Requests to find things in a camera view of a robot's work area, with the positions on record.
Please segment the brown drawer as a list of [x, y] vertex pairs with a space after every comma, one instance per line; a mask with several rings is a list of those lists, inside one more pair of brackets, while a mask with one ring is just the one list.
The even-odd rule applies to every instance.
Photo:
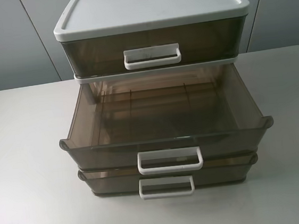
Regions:
[[253, 153], [229, 158], [206, 160], [199, 170], [142, 175], [137, 168], [104, 171], [78, 171], [92, 193], [99, 197], [137, 194], [142, 199], [192, 194], [196, 189], [243, 182], [257, 163]]
[[202, 157], [256, 151], [264, 116], [233, 64], [82, 84], [68, 137], [78, 168], [134, 167], [138, 153], [198, 147]]
[[238, 55], [243, 16], [175, 27], [64, 42], [62, 47], [78, 78], [129, 73], [125, 63], [175, 60], [175, 67], [233, 59]]

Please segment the white drawer cabinet frame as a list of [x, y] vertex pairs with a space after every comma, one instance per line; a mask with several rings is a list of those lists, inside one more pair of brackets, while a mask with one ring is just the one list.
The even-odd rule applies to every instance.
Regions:
[[[186, 24], [244, 17], [248, 15], [248, 0], [70, 0], [61, 14], [54, 36], [62, 45], [90, 38], [99, 38], [175, 27]], [[162, 67], [175, 60], [157, 59], [142, 63], [125, 63], [129, 73], [80, 79], [82, 84], [92, 82], [142, 78], [148, 75], [173, 73], [208, 65], [233, 63], [233, 59], [208, 61], [203, 63]]]

